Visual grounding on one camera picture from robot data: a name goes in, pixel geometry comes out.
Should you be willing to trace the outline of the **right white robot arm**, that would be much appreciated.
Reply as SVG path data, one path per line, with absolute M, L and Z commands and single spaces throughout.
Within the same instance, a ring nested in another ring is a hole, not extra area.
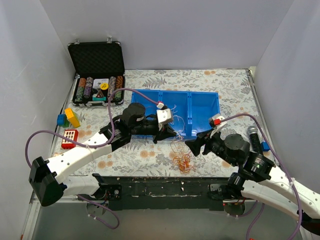
M 219 132 L 201 132 L 185 144 L 198 156 L 213 153 L 238 171 L 228 179 L 226 192 L 232 199 L 240 196 L 258 200 L 294 219 L 302 211 L 301 225 L 310 232 L 320 231 L 320 195 L 300 182 L 289 179 L 286 173 L 262 154 L 252 152 L 250 143 L 240 134 L 221 139 Z

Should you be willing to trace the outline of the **blue three-compartment bin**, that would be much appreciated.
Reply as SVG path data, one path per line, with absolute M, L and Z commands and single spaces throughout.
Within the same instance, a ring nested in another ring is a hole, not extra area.
M 197 133 L 211 129 L 209 120 L 220 113 L 216 92 L 138 90 L 152 101 L 133 93 L 131 104 L 122 112 L 121 120 L 132 135 L 150 136 L 150 120 L 157 120 L 157 105 L 162 102 L 171 109 L 173 122 L 169 125 L 185 139 L 194 139 Z

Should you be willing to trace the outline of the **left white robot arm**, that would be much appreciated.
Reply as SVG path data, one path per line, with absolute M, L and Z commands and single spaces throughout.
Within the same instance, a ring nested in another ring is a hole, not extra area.
M 63 196 L 91 195 L 103 199 L 108 190 L 98 174 L 89 176 L 71 175 L 86 164 L 104 155 L 109 155 L 131 141 L 133 135 L 152 136 L 153 142 L 175 137 L 170 126 L 173 114 L 170 108 L 158 104 L 155 114 L 146 116 L 145 107 L 131 103 L 121 115 L 110 120 L 90 139 L 55 157 L 34 159 L 30 165 L 29 183 L 40 204 L 50 206 Z

